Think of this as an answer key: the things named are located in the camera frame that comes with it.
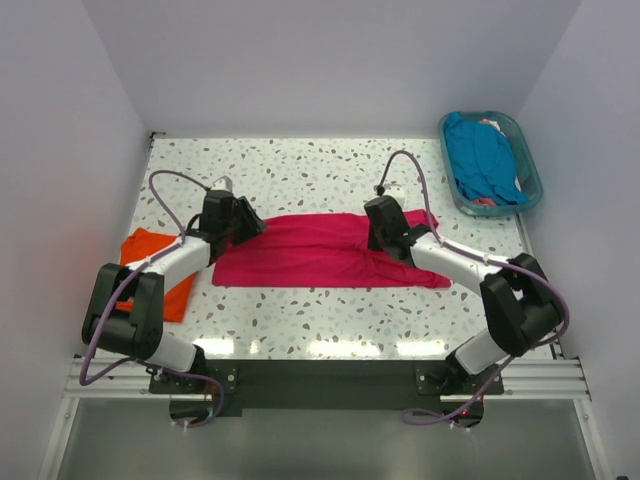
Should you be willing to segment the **pink t shirt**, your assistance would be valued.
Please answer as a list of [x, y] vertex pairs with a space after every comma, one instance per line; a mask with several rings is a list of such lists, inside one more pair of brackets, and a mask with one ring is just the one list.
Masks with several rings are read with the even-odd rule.
[[220, 287], [446, 289], [448, 278], [394, 261], [368, 248], [369, 221], [353, 213], [270, 218], [255, 238], [216, 261]]

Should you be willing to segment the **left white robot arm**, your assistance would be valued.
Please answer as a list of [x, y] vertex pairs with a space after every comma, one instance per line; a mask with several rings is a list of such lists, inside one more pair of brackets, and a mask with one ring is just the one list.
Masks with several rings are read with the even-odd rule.
[[165, 295], [213, 265], [230, 246], [265, 229], [246, 198], [210, 190], [197, 226], [168, 247], [127, 265], [102, 266], [81, 330], [87, 346], [81, 383], [95, 380], [88, 376], [88, 366], [95, 351], [102, 349], [168, 372], [185, 392], [200, 390], [207, 380], [203, 349], [164, 331]]

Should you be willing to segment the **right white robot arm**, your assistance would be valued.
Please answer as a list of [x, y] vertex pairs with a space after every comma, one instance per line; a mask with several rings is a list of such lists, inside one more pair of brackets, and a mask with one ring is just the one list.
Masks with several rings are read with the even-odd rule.
[[442, 275], [482, 300], [486, 329], [447, 357], [445, 379], [452, 390], [469, 392], [485, 370], [537, 347], [567, 319], [566, 303], [531, 255], [492, 256], [446, 240], [430, 225], [411, 226], [388, 195], [367, 202], [364, 209], [372, 249]]

